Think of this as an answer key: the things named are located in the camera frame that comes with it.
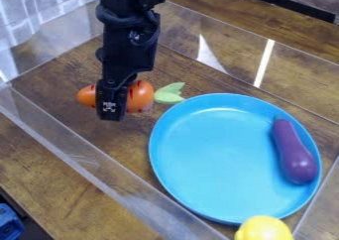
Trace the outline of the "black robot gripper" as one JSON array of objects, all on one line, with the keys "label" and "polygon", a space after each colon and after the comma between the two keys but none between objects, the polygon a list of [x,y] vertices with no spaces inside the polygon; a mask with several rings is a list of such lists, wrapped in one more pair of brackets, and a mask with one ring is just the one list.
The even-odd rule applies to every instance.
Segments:
[{"label": "black robot gripper", "polygon": [[103,79],[95,86],[95,110],[100,120],[120,121],[128,86],[136,74],[154,67],[160,15],[148,10],[119,17],[102,5],[95,12],[103,22],[103,45],[96,51]]}]

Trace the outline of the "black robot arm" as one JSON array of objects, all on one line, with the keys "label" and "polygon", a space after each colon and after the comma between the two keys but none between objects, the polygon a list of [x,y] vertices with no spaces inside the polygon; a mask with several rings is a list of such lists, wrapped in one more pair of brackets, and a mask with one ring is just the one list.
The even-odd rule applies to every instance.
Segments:
[{"label": "black robot arm", "polygon": [[96,18],[103,23],[103,44],[96,50],[102,79],[95,106],[100,120],[120,121],[127,109],[128,85],[155,63],[160,15],[154,7],[166,0],[99,0]]}]

